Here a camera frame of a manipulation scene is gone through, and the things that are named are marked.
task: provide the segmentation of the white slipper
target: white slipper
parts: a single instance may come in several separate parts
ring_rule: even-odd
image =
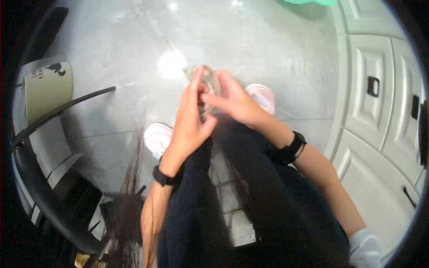
[[[274,93],[262,84],[250,84],[246,87],[247,93],[269,114],[274,115]]]
[[[173,129],[164,123],[153,123],[145,130],[145,145],[159,160],[170,145]]]

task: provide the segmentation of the pink slipper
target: pink slipper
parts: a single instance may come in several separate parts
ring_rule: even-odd
[[[269,114],[274,115],[274,93],[262,84],[250,84],[246,87],[247,93]]]
[[[170,145],[173,129],[164,123],[153,123],[145,130],[145,145],[159,160]]]

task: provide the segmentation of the mug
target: mug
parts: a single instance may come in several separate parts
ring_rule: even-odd
[[[73,76],[68,62],[54,63],[26,74],[22,80],[25,91],[27,124],[72,98]]]

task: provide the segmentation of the hand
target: hand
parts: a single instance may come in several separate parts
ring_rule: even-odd
[[[225,70],[215,71],[222,96],[203,93],[201,100],[228,113],[232,118],[252,129],[258,129],[268,117],[272,117],[260,107],[244,88]]]
[[[207,115],[204,124],[200,120],[198,96],[200,93],[208,93],[207,86],[201,83],[203,73],[202,66],[198,67],[180,98],[172,139],[159,167],[169,177],[176,175],[186,158],[210,136],[217,123],[217,119],[211,114]]]

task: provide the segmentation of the gray yarn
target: gray yarn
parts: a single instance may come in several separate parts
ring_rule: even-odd
[[[220,95],[221,86],[219,85],[218,77],[215,75],[214,71],[207,65],[204,66],[204,74],[202,76],[201,82],[207,85],[208,90],[211,94]],[[198,69],[198,65],[188,66],[183,69],[183,72],[188,77],[189,81],[192,81],[193,75]],[[198,103],[198,111],[201,117],[201,122],[205,122],[207,115],[210,114],[215,108],[206,103]]]

